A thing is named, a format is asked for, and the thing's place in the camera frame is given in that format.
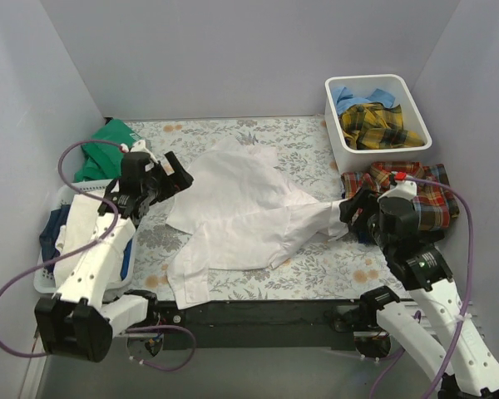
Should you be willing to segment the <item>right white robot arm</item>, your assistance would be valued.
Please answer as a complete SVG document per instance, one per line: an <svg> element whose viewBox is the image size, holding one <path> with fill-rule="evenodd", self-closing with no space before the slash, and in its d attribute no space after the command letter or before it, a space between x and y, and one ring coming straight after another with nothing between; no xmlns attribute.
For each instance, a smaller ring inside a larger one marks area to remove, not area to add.
<svg viewBox="0 0 499 399"><path fill-rule="evenodd" d="M382 329L393 336L425 372L431 384L424 397L499 398L499 361L468 313L472 284L459 294L442 253L419 231L413 206L418 185L433 185L403 172L390 176L391 188L367 187L340 203L340 219L350 231L371 239L388 268L408 291L430 329L406 313L388 286L364 293L352 325Z"/></svg>

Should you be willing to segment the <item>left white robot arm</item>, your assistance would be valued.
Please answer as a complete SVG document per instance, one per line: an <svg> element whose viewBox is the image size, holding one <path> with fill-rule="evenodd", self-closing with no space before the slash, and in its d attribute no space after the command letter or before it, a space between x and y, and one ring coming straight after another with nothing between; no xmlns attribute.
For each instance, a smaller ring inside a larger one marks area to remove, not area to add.
<svg viewBox="0 0 499 399"><path fill-rule="evenodd" d="M190 188L193 178L173 152L165 154L171 167L167 171L142 142L121 144L119 150L120 176L103 195L85 193L97 208L86 243L72 252L76 264L55 293L40 299L34 309L48 354L100 362L118 335L165 328L155 294L131 290L110 303L103 297L150 207Z"/></svg>

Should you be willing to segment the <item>white long sleeve shirt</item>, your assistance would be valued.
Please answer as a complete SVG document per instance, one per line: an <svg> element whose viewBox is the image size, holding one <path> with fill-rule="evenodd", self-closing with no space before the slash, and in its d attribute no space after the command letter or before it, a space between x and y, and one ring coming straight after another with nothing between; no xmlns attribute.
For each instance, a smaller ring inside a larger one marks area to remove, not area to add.
<svg viewBox="0 0 499 399"><path fill-rule="evenodd" d="M275 148L227 138L190 165L166 223L190 235L167 278L178 308L210 301L211 269L277 268L317 233L341 238L340 201L320 202L278 171Z"/></svg>

